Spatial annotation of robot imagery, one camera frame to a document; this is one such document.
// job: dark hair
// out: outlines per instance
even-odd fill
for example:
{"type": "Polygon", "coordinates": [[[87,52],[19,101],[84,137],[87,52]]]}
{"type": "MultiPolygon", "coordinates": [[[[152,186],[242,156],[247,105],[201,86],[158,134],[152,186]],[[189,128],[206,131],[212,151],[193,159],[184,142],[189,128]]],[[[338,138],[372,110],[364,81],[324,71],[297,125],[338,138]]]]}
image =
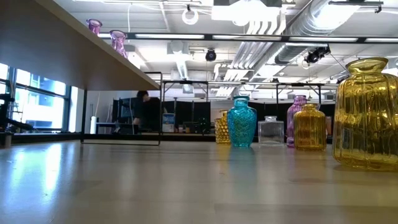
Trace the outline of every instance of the dark hair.
{"type": "Polygon", "coordinates": [[[137,93],[137,97],[139,97],[139,98],[143,98],[145,95],[149,96],[148,91],[141,90],[141,91],[138,91],[138,93],[137,93]]]}

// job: textured glass vase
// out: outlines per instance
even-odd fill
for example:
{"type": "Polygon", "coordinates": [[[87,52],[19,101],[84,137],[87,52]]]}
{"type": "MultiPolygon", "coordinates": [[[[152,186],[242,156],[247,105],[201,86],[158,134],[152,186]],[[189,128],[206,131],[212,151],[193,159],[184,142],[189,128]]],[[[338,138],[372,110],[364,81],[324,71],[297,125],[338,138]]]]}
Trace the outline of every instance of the textured glass vase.
{"type": "Polygon", "coordinates": [[[351,167],[398,171],[398,78],[386,58],[347,64],[336,94],[333,157],[351,167]]]}
{"type": "Polygon", "coordinates": [[[259,143],[275,145],[285,143],[284,122],[277,121],[276,116],[266,116],[265,121],[258,122],[259,143]]]}
{"type": "Polygon", "coordinates": [[[98,35],[100,33],[102,22],[96,19],[87,19],[86,23],[92,33],[94,33],[95,35],[98,35]]]}
{"type": "Polygon", "coordinates": [[[227,110],[221,110],[221,118],[216,119],[215,131],[216,131],[216,143],[217,144],[230,144],[228,123],[226,120],[227,110]]]}
{"type": "Polygon", "coordinates": [[[112,38],[112,48],[123,57],[127,58],[127,52],[124,49],[124,40],[126,40],[127,35],[120,30],[111,30],[109,33],[112,38]]]}
{"type": "Polygon", "coordinates": [[[227,114],[229,139],[235,147],[249,147],[253,142],[257,111],[248,102],[248,96],[234,96],[234,107],[227,114]]]}
{"type": "Polygon", "coordinates": [[[294,148],[303,151],[326,149],[326,117],[314,104],[294,114],[294,148]]]}
{"type": "Polygon", "coordinates": [[[294,147],[294,124],[293,116],[295,113],[302,110],[302,106],[307,103],[307,98],[305,95],[297,95],[294,97],[293,105],[287,110],[287,146],[294,147]]]}

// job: gold vase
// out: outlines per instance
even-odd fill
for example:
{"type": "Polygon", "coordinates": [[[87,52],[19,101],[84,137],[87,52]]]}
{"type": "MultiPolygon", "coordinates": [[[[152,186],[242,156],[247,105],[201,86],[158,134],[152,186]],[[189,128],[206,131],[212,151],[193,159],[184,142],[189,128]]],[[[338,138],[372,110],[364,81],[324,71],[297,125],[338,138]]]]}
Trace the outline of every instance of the gold vase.
{"type": "Polygon", "coordinates": [[[325,114],[314,104],[306,104],[294,114],[294,147],[303,151],[326,149],[325,114]]]}
{"type": "Polygon", "coordinates": [[[226,121],[227,110],[221,110],[221,118],[216,119],[216,143],[217,144],[231,144],[229,140],[228,124],[226,121]]]}
{"type": "Polygon", "coordinates": [[[336,94],[333,157],[351,167],[398,170],[398,78],[386,58],[347,64],[336,94]]]}

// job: pink vase on shelf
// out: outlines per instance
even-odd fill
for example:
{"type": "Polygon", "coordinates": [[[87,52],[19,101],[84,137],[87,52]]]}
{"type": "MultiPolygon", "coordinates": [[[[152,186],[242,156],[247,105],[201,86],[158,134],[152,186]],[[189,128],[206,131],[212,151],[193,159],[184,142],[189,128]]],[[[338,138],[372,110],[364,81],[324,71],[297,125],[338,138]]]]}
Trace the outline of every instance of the pink vase on shelf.
{"type": "Polygon", "coordinates": [[[293,105],[287,110],[287,146],[294,147],[294,124],[293,116],[302,110],[302,106],[307,103],[305,95],[297,95],[294,97],[293,105]]]}
{"type": "Polygon", "coordinates": [[[102,22],[96,19],[87,19],[86,22],[89,30],[92,31],[92,33],[94,33],[95,35],[98,35],[100,33],[102,22]]]}
{"type": "Polygon", "coordinates": [[[127,58],[127,52],[124,49],[124,40],[126,40],[127,35],[120,30],[111,30],[109,33],[112,38],[112,48],[124,58],[127,58]]]}

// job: glass vase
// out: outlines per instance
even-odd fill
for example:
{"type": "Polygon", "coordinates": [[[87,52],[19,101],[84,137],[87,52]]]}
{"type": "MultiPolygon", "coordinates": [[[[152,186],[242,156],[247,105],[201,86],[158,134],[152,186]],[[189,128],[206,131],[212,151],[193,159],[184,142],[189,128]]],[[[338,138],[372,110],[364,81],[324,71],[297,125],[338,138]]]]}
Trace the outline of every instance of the glass vase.
{"type": "Polygon", "coordinates": [[[120,30],[111,30],[109,33],[112,38],[112,48],[124,58],[127,58],[127,52],[124,49],[124,40],[126,40],[127,35],[120,30]]]}
{"type": "Polygon", "coordinates": [[[221,118],[216,119],[216,143],[217,144],[231,144],[228,133],[228,123],[226,120],[227,110],[221,110],[221,118]]]}
{"type": "Polygon", "coordinates": [[[295,113],[302,110],[302,106],[307,103],[305,95],[297,95],[294,97],[293,105],[287,110],[287,139],[286,143],[288,147],[294,147],[294,124],[293,116],[295,113]]]}
{"type": "Polygon", "coordinates": [[[285,143],[284,122],[277,121],[276,116],[266,116],[265,121],[258,122],[259,143],[276,145],[285,143]]]}
{"type": "Polygon", "coordinates": [[[363,169],[398,171],[398,78],[381,73],[386,58],[347,64],[336,94],[333,157],[363,169]]]}
{"type": "Polygon", "coordinates": [[[294,148],[303,151],[326,149],[326,117],[314,104],[294,114],[294,148]]]}
{"type": "Polygon", "coordinates": [[[248,96],[234,96],[234,107],[227,113],[229,139],[234,147],[249,147],[256,131],[257,111],[248,107],[248,96]]]}
{"type": "Polygon", "coordinates": [[[92,31],[92,33],[94,33],[95,35],[98,35],[100,33],[102,22],[96,19],[87,19],[86,23],[88,25],[89,30],[92,31]]]}

